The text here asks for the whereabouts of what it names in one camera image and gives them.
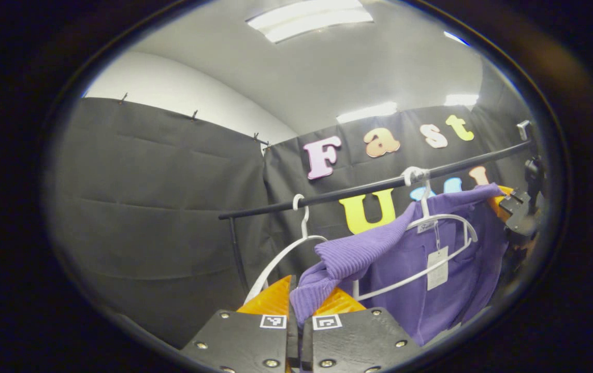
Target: purple garment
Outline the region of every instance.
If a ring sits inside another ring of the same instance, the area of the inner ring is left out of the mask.
[[[471,223],[478,241],[448,262],[448,281],[427,290],[427,275],[382,295],[363,300],[365,307],[384,307],[421,346],[454,323],[479,312],[497,285],[507,248],[503,223],[485,201],[504,193],[496,184],[472,191],[439,194],[427,199],[429,212],[456,214]],[[299,325],[310,317],[336,286],[351,293],[360,279],[360,294],[379,290],[427,267],[427,256],[437,250],[434,229],[417,233],[406,227],[423,216],[420,203],[410,203],[396,220],[384,226],[315,246],[322,261],[306,270],[290,301]],[[464,245],[462,223],[438,223],[441,247],[448,255]]]

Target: ceiling light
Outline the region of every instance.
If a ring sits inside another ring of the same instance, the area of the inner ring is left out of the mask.
[[[455,105],[475,105],[478,101],[477,94],[450,94],[446,96],[446,102],[444,106],[455,106]]]
[[[266,12],[248,20],[268,40],[279,42],[334,24],[372,22],[358,0],[308,0]]]
[[[447,38],[451,38],[452,40],[455,40],[457,42],[461,42],[464,45],[468,45],[467,42],[465,42],[464,40],[458,38],[457,36],[453,35],[452,33],[448,33],[447,31],[443,32],[443,35],[445,35]]]
[[[386,102],[376,106],[370,106],[369,108],[344,113],[337,116],[336,120],[338,123],[342,124],[347,123],[348,121],[360,120],[362,118],[389,116],[397,111],[398,104],[394,102]]]

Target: clothes hanger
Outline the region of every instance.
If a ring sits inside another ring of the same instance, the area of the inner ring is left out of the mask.
[[[425,186],[426,186],[425,193],[423,194],[423,196],[420,200],[421,207],[423,210],[423,217],[420,219],[414,220],[411,224],[409,224],[406,227],[405,232],[409,231],[410,229],[413,229],[415,227],[417,227],[419,229],[429,229],[432,224],[434,226],[434,229],[438,229],[438,227],[437,227],[438,220],[454,219],[454,220],[459,220],[464,225],[464,242],[465,242],[465,244],[464,244],[464,246],[459,248],[456,252],[452,253],[451,255],[448,255],[446,258],[444,258],[440,262],[432,265],[431,267],[428,267],[427,269],[424,269],[423,271],[420,271],[417,274],[414,274],[413,276],[410,276],[409,278],[406,278],[402,281],[398,281],[398,282],[394,283],[393,285],[386,286],[385,288],[371,291],[370,293],[366,293],[363,295],[358,295],[358,283],[354,283],[352,296],[355,300],[364,300],[364,299],[372,298],[377,295],[391,291],[395,288],[399,288],[400,286],[406,285],[406,284],[414,281],[415,279],[421,278],[422,276],[428,274],[429,272],[431,272],[431,271],[437,269],[438,267],[440,267],[441,265],[445,264],[446,262],[448,262],[448,260],[453,259],[456,255],[458,255],[459,253],[464,251],[466,248],[468,248],[469,245],[471,245],[472,241],[473,242],[478,241],[478,236],[476,235],[476,229],[474,229],[474,227],[471,226],[471,223],[469,223],[465,218],[460,217],[458,215],[453,215],[453,214],[437,214],[437,215],[429,214],[429,207],[427,206],[427,198],[431,191],[431,186],[429,184],[429,172],[428,172],[428,170],[424,170],[424,169],[418,168],[418,167],[408,167],[402,173],[402,175],[404,176],[404,184],[406,186],[408,186],[408,187],[411,186],[411,184],[412,184],[411,177],[412,177],[412,174],[414,174],[414,173],[421,174],[421,175],[419,175],[419,177],[424,180]],[[440,250],[440,249],[441,248],[439,248],[439,234],[437,234],[437,250]]]
[[[298,210],[298,201],[301,198],[305,198],[305,197],[303,197],[303,194],[296,194],[296,196],[294,196],[294,201],[292,202],[292,209],[294,211]],[[323,236],[308,236],[308,226],[306,223],[308,222],[309,217],[310,217],[310,208],[308,208],[308,206],[306,206],[306,214],[303,215],[303,220],[301,221],[301,234],[303,236],[301,238],[297,239],[296,241],[294,241],[293,243],[291,243],[286,248],[284,248],[282,250],[282,252],[278,253],[278,255],[276,255],[276,257],[274,257],[273,260],[268,265],[266,265],[265,269],[262,271],[262,273],[259,275],[259,277],[255,281],[253,287],[248,292],[248,295],[246,296],[246,300],[243,302],[243,304],[246,304],[249,302],[249,300],[255,298],[263,289],[268,288],[268,281],[267,281],[268,275],[275,268],[275,266],[278,264],[278,262],[280,260],[282,260],[282,258],[285,257],[285,255],[287,255],[289,252],[291,252],[294,248],[299,246],[301,243],[310,241],[312,239],[320,239],[321,241],[327,241],[327,239]]]

